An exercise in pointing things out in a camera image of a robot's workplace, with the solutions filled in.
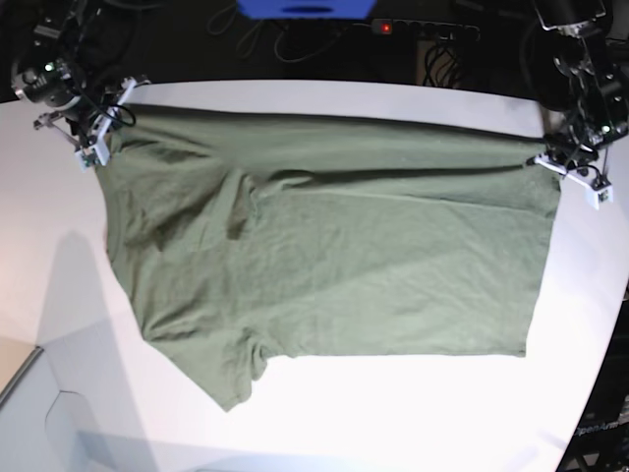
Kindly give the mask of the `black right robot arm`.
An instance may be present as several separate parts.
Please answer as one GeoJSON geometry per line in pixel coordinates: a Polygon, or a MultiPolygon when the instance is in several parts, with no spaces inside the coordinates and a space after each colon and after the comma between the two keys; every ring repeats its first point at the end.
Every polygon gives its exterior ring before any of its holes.
{"type": "Polygon", "coordinates": [[[137,124],[127,102],[149,80],[122,77],[118,70],[137,38],[142,13],[160,6],[149,1],[44,1],[29,47],[12,64],[15,96],[48,107],[33,127],[60,134],[84,169],[107,165],[107,135],[137,124]],[[119,52],[98,62],[89,40],[107,8],[132,14],[135,21],[119,52]]]}

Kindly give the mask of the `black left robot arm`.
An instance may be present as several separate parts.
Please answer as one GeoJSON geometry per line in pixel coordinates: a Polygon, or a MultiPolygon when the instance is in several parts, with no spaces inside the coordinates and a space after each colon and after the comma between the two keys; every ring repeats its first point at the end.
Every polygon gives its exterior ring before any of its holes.
{"type": "Polygon", "coordinates": [[[566,80],[567,102],[556,111],[563,122],[543,137],[545,151],[526,161],[578,184],[595,209],[613,201],[606,159],[612,144],[628,136],[628,80],[608,47],[602,1],[535,1],[537,19],[523,34],[519,59],[522,74],[536,88],[527,48],[540,29],[552,36],[552,64],[566,80]]]}

